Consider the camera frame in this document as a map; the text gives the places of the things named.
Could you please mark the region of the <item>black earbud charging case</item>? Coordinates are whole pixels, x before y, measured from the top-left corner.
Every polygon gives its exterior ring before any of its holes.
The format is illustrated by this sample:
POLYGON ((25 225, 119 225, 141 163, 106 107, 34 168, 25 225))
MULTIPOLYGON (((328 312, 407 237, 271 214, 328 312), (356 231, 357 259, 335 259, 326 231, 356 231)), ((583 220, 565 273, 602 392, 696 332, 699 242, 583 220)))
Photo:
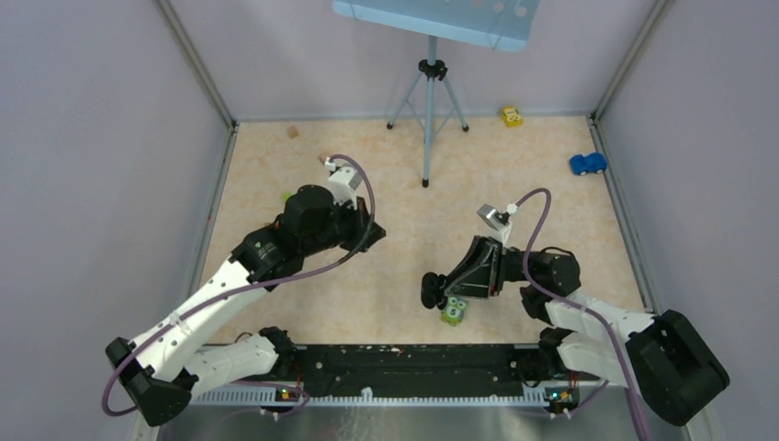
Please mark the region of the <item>black earbud charging case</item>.
POLYGON ((446 282, 447 278, 443 274, 427 272, 423 275, 420 297, 426 309, 432 310, 437 308, 441 311, 445 308, 447 303, 445 295, 446 282))

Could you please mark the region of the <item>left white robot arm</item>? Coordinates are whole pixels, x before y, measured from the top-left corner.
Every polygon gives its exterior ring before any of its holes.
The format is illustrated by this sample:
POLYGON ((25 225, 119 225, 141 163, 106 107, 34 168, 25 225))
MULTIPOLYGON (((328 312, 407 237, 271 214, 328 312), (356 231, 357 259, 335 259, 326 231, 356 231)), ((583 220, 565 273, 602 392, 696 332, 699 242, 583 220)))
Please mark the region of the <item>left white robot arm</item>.
POLYGON ((280 214, 247 233, 217 271, 150 330, 117 337, 105 353, 113 371, 100 406, 109 417, 137 412, 151 427, 175 419, 193 399, 252 375, 284 379, 295 361, 284 333, 203 351, 243 308, 274 288, 335 270, 383 239, 373 187, 360 197, 350 184, 306 185, 280 214))

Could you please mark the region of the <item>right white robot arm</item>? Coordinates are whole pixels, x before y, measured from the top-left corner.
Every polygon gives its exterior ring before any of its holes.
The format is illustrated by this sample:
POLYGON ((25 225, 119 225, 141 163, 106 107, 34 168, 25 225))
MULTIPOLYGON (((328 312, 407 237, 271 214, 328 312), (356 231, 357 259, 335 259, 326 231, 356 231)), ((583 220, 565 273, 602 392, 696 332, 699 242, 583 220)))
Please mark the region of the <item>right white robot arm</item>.
POLYGON ((728 372, 682 313, 634 312, 585 294, 575 255, 556 247, 524 251, 474 237, 447 275, 421 282, 425 308, 444 311, 497 296, 520 282, 526 313, 546 324, 538 365, 552 379, 587 373, 633 391, 663 421, 683 426, 730 384, 728 372))

